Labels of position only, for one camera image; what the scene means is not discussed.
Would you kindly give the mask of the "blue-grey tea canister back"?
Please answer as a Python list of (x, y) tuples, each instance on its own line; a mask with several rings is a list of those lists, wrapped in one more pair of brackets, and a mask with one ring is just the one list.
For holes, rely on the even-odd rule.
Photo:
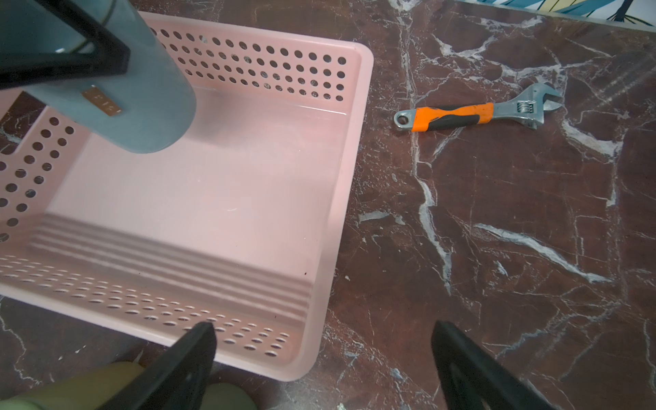
[[(108, 1), (75, 2), (91, 14), (91, 5)], [(196, 96), (138, 11), (128, 1), (115, 2), (104, 25), (131, 51), (126, 73), (20, 88), (110, 143), (150, 154), (186, 133), (196, 114)]]

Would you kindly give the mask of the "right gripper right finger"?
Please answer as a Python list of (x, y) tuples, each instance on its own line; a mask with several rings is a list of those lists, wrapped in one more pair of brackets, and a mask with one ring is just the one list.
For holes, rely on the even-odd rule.
[(449, 321), (436, 322), (432, 355), (449, 409), (552, 408)]

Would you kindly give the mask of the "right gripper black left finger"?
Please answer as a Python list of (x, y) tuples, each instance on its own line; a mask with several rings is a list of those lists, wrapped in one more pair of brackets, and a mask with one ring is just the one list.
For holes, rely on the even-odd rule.
[(209, 322), (196, 324), (100, 408), (201, 408), (216, 347), (214, 326)]

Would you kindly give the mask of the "green tea canister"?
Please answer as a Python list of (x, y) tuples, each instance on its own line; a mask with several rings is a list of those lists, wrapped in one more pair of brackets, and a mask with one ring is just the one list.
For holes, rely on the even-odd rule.
[[(144, 368), (120, 361), (77, 377), (49, 384), (1, 401), (3, 409), (96, 409), (124, 389)], [(202, 409), (255, 409), (251, 397), (234, 384), (206, 387)]]

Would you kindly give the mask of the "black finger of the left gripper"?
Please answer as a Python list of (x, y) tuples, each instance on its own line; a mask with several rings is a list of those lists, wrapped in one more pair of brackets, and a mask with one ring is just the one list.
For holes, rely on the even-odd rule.
[(1, 88), (126, 73), (131, 51), (104, 25), (115, 5), (3, 1)]

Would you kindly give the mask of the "pink plastic basket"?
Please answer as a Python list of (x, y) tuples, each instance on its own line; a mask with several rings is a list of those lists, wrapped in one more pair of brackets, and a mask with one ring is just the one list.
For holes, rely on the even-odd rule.
[(44, 109), (1, 159), (4, 296), (215, 359), (313, 367), (374, 57), (365, 45), (144, 13), (196, 92), (174, 145), (133, 154)]

